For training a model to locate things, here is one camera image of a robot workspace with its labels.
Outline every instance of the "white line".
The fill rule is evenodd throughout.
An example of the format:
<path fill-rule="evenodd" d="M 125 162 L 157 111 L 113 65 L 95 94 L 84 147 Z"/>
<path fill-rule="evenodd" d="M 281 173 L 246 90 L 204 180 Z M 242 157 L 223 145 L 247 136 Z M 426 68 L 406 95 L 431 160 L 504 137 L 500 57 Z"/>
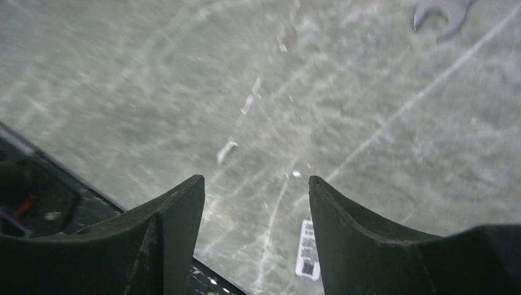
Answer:
<path fill-rule="evenodd" d="M 406 102 L 400 109 L 398 109 L 387 121 L 387 123 L 380 127 L 368 140 L 364 141 L 362 144 L 360 144 L 346 159 L 343 161 L 342 164 L 340 164 L 333 172 L 328 175 L 324 180 L 327 182 L 331 182 L 335 180 L 338 175 L 340 175 L 340 171 L 349 164 L 358 154 L 360 154 L 362 151 L 367 149 L 370 144 L 373 143 L 374 140 L 376 140 L 380 135 L 382 135 L 383 132 L 385 132 L 389 126 L 398 118 L 400 117 L 404 112 L 409 110 L 416 102 L 424 99 L 424 97 L 440 82 L 444 81 L 446 78 L 448 78 L 451 74 L 453 74 L 457 69 L 461 67 L 466 61 L 468 61 L 476 52 L 478 52 L 483 45 L 488 43 L 492 38 L 494 38 L 508 23 L 509 21 L 513 20 L 514 17 L 519 13 L 519 10 L 521 9 L 521 3 L 518 4 L 514 9 L 512 9 L 512 12 L 509 13 L 509 15 L 503 19 L 502 22 L 500 22 L 497 26 L 495 26 L 491 31 L 489 31 L 485 36 L 483 36 L 479 41 L 477 41 L 474 46 L 472 46 L 467 52 L 465 52 L 454 64 L 449 66 L 441 75 L 439 75 L 432 83 L 427 85 L 422 91 L 420 91 L 418 94 L 413 96 L 408 102 Z M 293 205 L 296 207 L 297 205 L 300 205 L 303 201 L 308 199 L 308 194 L 305 194 L 301 196 L 298 200 L 296 200 Z"/>

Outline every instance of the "white tag with black markings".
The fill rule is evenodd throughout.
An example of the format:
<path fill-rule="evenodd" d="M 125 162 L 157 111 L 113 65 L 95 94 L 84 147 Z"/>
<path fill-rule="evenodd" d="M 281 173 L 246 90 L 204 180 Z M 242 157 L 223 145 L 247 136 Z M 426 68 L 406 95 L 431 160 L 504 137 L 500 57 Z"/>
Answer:
<path fill-rule="evenodd" d="M 316 251 L 315 231 L 313 221 L 302 221 L 300 230 L 299 253 L 295 273 L 299 277 L 308 277 L 316 281 L 320 277 L 320 265 L 318 264 L 318 252 Z"/>

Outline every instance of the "wrench head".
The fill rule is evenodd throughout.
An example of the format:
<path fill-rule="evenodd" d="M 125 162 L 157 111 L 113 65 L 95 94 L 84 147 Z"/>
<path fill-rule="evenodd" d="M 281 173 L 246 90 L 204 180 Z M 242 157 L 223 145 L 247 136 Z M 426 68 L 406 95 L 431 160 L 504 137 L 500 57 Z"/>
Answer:
<path fill-rule="evenodd" d="M 438 41 L 451 38 L 460 31 L 465 22 L 470 0 L 422 0 L 414 13 L 413 27 L 417 31 L 430 12 L 440 12 L 448 23 L 438 37 Z"/>

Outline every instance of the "gray tabletop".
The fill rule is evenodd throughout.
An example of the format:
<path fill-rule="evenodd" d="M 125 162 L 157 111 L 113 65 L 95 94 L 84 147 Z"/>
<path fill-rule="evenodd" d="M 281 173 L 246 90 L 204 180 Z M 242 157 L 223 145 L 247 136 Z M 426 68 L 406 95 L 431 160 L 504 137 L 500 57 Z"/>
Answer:
<path fill-rule="evenodd" d="M 2 1 L 0 120 L 127 208 L 203 174 L 195 254 L 321 294 L 295 275 L 310 175 L 434 234 L 521 222 L 521 1 L 443 43 L 417 3 Z"/>

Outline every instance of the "concrete surface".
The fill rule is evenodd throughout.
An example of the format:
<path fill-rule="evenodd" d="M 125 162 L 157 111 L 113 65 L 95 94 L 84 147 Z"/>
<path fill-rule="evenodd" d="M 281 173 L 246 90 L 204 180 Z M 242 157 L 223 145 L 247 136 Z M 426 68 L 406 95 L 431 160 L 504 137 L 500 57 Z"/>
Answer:
<path fill-rule="evenodd" d="M 417 2 L 3 0 L 0 120 L 128 208 L 203 174 L 196 255 L 321 294 L 294 275 L 310 175 L 434 234 L 521 222 L 521 1 L 442 44 Z"/>

